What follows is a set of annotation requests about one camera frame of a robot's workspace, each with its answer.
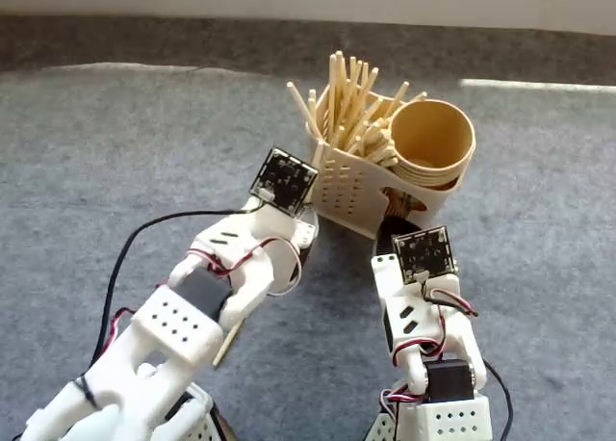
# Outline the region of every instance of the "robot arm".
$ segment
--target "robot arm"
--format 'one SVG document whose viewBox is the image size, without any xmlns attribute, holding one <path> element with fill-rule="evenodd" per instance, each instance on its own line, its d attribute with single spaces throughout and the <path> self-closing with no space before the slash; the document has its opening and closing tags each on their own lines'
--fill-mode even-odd
<svg viewBox="0 0 616 441">
<path fill-rule="evenodd" d="M 381 228 L 372 270 L 392 363 L 404 377 L 381 395 L 384 410 L 366 439 L 491 440 L 489 403 L 478 393 L 486 368 L 446 228 L 421 231 L 404 220 Z M 388 436 L 375 437 L 379 430 Z"/>
<path fill-rule="evenodd" d="M 155 430 L 168 429 L 162 421 L 195 372 L 212 362 L 223 330 L 248 316 L 268 292 L 284 292 L 295 271 L 298 280 L 298 252 L 312 243 L 315 228 L 295 215 L 316 174 L 273 149 L 253 183 L 256 198 L 246 206 L 259 199 L 268 204 L 198 234 L 167 284 L 150 296 L 90 369 L 30 418 L 21 441 L 56 441 L 110 405 L 118 407 L 113 441 L 146 441 Z M 295 188 L 291 195 L 285 192 L 290 182 Z M 152 351 L 167 361 L 156 372 L 140 375 L 138 368 Z"/>
</svg>

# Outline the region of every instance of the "cup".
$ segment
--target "cup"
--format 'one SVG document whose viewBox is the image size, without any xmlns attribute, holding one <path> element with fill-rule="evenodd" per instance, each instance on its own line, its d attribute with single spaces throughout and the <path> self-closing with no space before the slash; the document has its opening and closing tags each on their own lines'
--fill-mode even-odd
<svg viewBox="0 0 616 441">
<path fill-rule="evenodd" d="M 423 187 L 455 181 L 475 151 L 475 129 L 456 106 L 438 99 L 399 107 L 390 124 L 398 164 L 393 172 Z"/>
</svg>

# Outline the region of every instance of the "red wire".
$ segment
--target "red wire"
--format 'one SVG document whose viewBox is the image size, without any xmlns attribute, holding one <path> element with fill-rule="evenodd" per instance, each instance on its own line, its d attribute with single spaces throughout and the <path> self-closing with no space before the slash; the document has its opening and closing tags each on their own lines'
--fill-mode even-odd
<svg viewBox="0 0 616 441">
<path fill-rule="evenodd" d="M 426 356 L 436 356 L 441 353 L 441 350 L 443 349 L 443 346 L 445 345 L 445 339 L 447 337 L 447 330 L 445 326 L 445 317 L 443 316 L 443 310 L 441 309 L 441 306 L 438 306 L 438 309 L 439 309 L 439 322 L 441 323 L 441 329 L 443 331 L 443 338 L 441 339 L 441 342 L 439 343 L 433 338 L 413 338 L 411 340 L 407 340 L 406 342 L 402 342 L 396 347 L 396 349 L 394 350 L 394 353 L 392 354 L 392 363 L 394 364 L 394 366 L 396 367 L 398 366 L 398 353 L 401 352 L 402 350 L 406 350 L 407 348 L 413 347 L 415 345 L 422 345 L 422 344 L 432 345 L 434 347 L 433 350 L 425 351 L 424 349 L 420 348 L 421 353 L 425 354 Z"/>
<path fill-rule="evenodd" d="M 250 258 L 252 258 L 252 256 L 254 255 L 255 250 L 257 250 L 258 248 L 263 248 L 264 246 L 266 246 L 266 245 L 268 245 L 268 244 L 270 244 L 270 243 L 272 243 L 274 241 L 284 241 L 284 239 L 281 239 L 279 237 L 268 237 L 268 238 L 264 239 L 259 244 L 257 244 L 253 248 L 251 248 L 246 255 L 244 255 L 242 258 L 240 258 L 238 261 L 236 261 L 230 268 L 225 268 L 224 266 L 222 266 L 220 261 L 217 260 L 214 257 L 214 255 L 212 253 L 208 253 L 207 251 L 201 250 L 200 248 L 193 248 L 193 247 L 191 247 L 191 248 L 189 248 L 188 253 L 194 252 L 194 253 L 197 253 L 199 255 L 204 256 L 205 258 L 207 258 L 207 260 L 210 262 L 211 265 L 214 265 L 214 268 L 212 269 L 212 272 L 215 275 L 218 275 L 220 277 L 226 277 L 231 272 L 233 272 L 234 270 L 239 268 L 241 265 L 243 265 Z"/>
<path fill-rule="evenodd" d="M 135 314 L 135 311 L 127 308 L 125 306 L 122 306 L 121 308 L 119 308 L 114 316 L 111 319 L 111 326 L 110 326 L 110 330 L 109 330 L 109 337 L 107 338 L 107 341 L 105 342 L 105 346 L 103 347 L 103 350 L 101 351 L 101 355 L 112 345 L 112 343 L 116 340 L 117 338 L 117 323 L 119 323 L 120 318 L 122 317 L 122 314 L 124 313 L 130 313 L 131 315 Z"/>
</svg>

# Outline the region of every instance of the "wire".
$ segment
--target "wire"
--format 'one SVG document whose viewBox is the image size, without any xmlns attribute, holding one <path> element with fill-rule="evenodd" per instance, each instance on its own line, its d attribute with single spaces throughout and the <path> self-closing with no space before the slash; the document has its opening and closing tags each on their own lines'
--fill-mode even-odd
<svg viewBox="0 0 616 441">
<path fill-rule="evenodd" d="M 297 286 L 297 284 L 299 284 L 299 281 L 301 280 L 301 274 L 302 274 L 301 259 L 299 258 L 299 253 L 295 249 L 295 246 L 290 241 L 288 241 L 287 239 L 284 239 L 282 237 L 267 237 L 266 239 L 261 241 L 259 244 L 257 244 L 253 248 L 251 248 L 246 253 L 246 255 L 244 255 L 242 258 L 240 258 L 238 261 L 236 261 L 230 268 L 225 268 L 224 265 L 222 265 L 220 260 L 217 259 L 217 257 L 213 253 L 209 253 L 209 252 L 207 252 L 205 250 L 202 250 L 200 248 L 191 247 L 191 248 L 188 249 L 187 253 L 193 253 L 193 254 L 201 256 L 202 258 L 205 258 L 210 263 L 210 270 L 215 275 L 217 275 L 219 277 L 226 277 L 231 272 L 233 272 L 234 270 L 239 268 L 241 265 L 243 265 L 250 258 L 252 258 L 252 256 L 254 255 L 254 252 L 258 248 L 263 248 L 263 247 L 271 244 L 272 242 L 276 242 L 276 241 L 285 243 L 291 249 L 291 252 L 293 253 L 293 256 L 295 258 L 296 267 L 297 267 L 297 275 L 294 277 L 294 279 L 292 279 L 293 283 L 292 283 L 291 287 L 289 287 L 284 292 L 280 292 L 280 293 L 268 292 L 268 295 L 270 295 L 271 297 L 282 297 L 284 295 L 287 295 L 289 292 L 291 292 L 292 289 L 294 289 Z"/>
<path fill-rule="evenodd" d="M 437 299 L 434 296 L 432 296 L 432 291 L 438 291 L 441 294 L 444 294 L 450 298 L 453 298 L 455 301 L 457 301 L 456 303 L 452 303 L 450 301 L 445 301 L 442 299 Z M 470 303 L 468 303 L 465 299 L 463 299 L 462 297 L 459 297 L 456 294 L 453 294 L 451 292 L 448 292 L 446 290 L 442 290 L 442 289 L 432 289 L 430 292 L 427 291 L 427 286 L 425 284 L 425 281 L 422 283 L 422 297 L 424 301 L 427 301 L 429 303 L 432 304 L 438 304 L 440 306 L 448 306 L 450 308 L 453 308 L 457 311 L 459 311 L 460 313 L 464 314 L 465 316 L 478 316 L 478 313 L 476 311 L 474 311 L 473 307 L 471 306 Z"/>
<path fill-rule="evenodd" d="M 107 341 L 105 342 L 105 346 L 103 347 L 103 350 L 101 351 L 101 356 L 105 353 L 105 351 L 112 345 L 112 343 L 116 340 L 117 338 L 117 334 L 118 334 L 118 328 L 117 328 L 117 324 L 119 323 L 120 318 L 122 317 L 122 314 L 124 313 L 129 313 L 131 315 L 135 314 L 135 311 L 127 308 L 127 307 L 121 307 L 119 308 L 115 314 L 114 317 L 111 320 L 111 326 L 110 326 L 110 332 L 109 332 L 109 338 L 107 338 Z"/>
<path fill-rule="evenodd" d="M 507 385 L 504 383 L 504 380 L 496 369 L 492 367 L 492 364 L 485 359 L 483 359 L 483 364 L 485 364 L 485 367 L 488 371 L 490 371 L 490 374 L 492 374 L 499 383 L 500 388 L 502 388 L 502 392 L 504 393 L 504 398 L 507 402 L 507 422 L 504 424 L 502 435 L 500 436 L 500 441 L 505 441 L 509 436 L 509 431 L 511 430 L 511 425 L 513 424 L 513 402 L 511 401 L 511 393 L 509 393 L 509 388 L 507 388 Z"/>
<path fill-rule="evenodd" d="M 101 355 L 101 351 L 105 345 L 105 336 L 107 335 L 107 323 L 109 322 L 109 315 L 112 309 L 112 301 L 114 299 L 114 289 L 116 288 L 117 275 L 119 274 L 119 270 L 122 267 L 122 263 L 124 262 L 124 258 L 126 258 L 126 254 L 128 253 L 128 249 L 131 247 L 131 244 L 135 241 L 137 236 L 144 230 L 154 224 L 158 224 L 159 222 L 174 220 L 176 218 L 184 218 L 184 217 L 196 217 L 196 216 L 205 216 L 205 215 L 216 215 L 216 216 L 229 216 L 229 215 L 246 215 L 249 213 L 254 213 L 257 210 L 263 207 L 264 203 L 260 202 L 254 208 L 250 209 L 241 209 L 241 210 L 196 210 L 192 212 L 181 212 L 181 213 L 172 213 L 170 215 L 165 215 L 163 217 L 159 217 L 155 220 L 148 221 L 137 229 L 135 229 L 128 239 L 124 243 L 122 250 L 120 251 L 117 259 L 115 260 L 114 270 L 112 271 L 112 275 L 109 278 L 109 284 L 107 286 L 107 295 L 105 296 L 105 306 L 103 307 L 103 316 L 100 321 L 100 330 L 98 332 L 98 339 L 96 341 L 96 348 L 94 349 L 94 353 L 92 355 L 92 359 L 90 362 L 90 367 L 96 362 Z"/>
<path fill-rule="evenodd" d="M 394 352 L 392 354 L 392 364 L 394 364 L 395 367 L 398 366 L 398 354 L 402 350 L 406 350 L 407 348 L 413 347 L 415 345 L 420 345 L 420 353 L 428 357 L 438 356 L 439 354 L 441 354 L 441 352 L 443 351 L 443 347 L 445 346 L 445 340 L 447 338 L 447 329 L 446 329 L 445 316 L 443 316 L 443 310 L 441 309 L 440 305 L 438 306 L 438 310 L 439 310 L 439 322 L 441 324 L 441 331 L 443 334 L 441 341 L 437 342 L 433 338 L 420 337 L 420 338 L 412 338 L 410 340 L 406 340 L 405 342 L 400 343 L 394 349 Z M 432 349 L 426 350 L 423 347 L 421 347 L 421 345 L 431 345 Z"/>
</svg>

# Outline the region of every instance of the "beige plastic holder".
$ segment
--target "beige plastic holder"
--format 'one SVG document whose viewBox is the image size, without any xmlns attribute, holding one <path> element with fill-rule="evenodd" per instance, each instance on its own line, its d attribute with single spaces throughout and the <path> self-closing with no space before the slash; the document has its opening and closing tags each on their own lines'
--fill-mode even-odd
<svg viewBox="0 0 616 441">
<path fill-rule="evenodd" d="M 326 87 L 317 102 L 317 118 L 323 118 L 327 110 L 328 91 Z M 389 109 L 392 98 L 381 97 L 384 101 L 379 110 Z M 312 165 L 320 171 L 311 195 L 314 208 L 324 218 L 372 239 L 386 215 L 406 218 L 419 227 L 429 226 L 449 195 L 460 186 L 475 150 L 473 146 L 452 182 L 429 189 L 331 147 L 321 136 L 315 136 L 308 125 L 306 131 L 313 140 Z"/>
</svg>

